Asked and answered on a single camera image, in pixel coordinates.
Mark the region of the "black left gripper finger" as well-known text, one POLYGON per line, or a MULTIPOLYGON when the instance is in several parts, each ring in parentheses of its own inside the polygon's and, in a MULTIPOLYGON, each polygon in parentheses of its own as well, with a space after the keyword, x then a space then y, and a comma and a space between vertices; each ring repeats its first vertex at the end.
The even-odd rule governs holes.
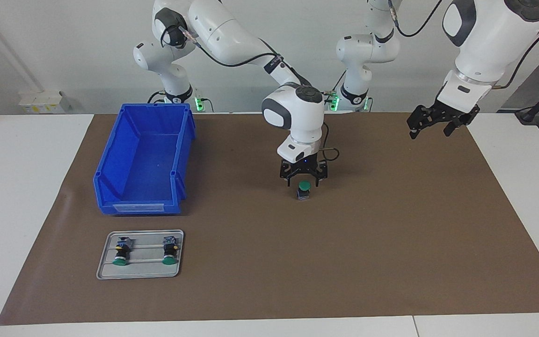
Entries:
POLYGON ((447 126, 444 128, 444 135, 450 137, 451 134, 461 126, 467 126, 473 122, 477 114, 480 112, 480 109, 472 109, 468 113, 460 113, 449 121, 447 126))
POLYGON ((434 105, 426 107, 418 105, 407 119, 407 126, 410 130, 409 135, 415 140, 421 130, 440 123, 443 118, 443 111, 434 105))

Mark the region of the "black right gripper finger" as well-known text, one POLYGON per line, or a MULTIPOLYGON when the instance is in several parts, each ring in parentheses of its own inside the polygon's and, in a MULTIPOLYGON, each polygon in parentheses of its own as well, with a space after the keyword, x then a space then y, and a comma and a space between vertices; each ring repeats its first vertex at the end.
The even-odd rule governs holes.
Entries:
POLYGON ((296 163, 290 163, 288 161, 281 162, 279 177, 286 181, 288 187, 291 186, 291 179, 297 175, 298 165, 296 163))
POLYGON ((312 170, 312 176, 315 178, 315 185, 319 187, 320 182, 323 181, 323 179, 328 178, 328 162, 327 161, 319 161, 317 162, 317 166, 315 169, 312 170))

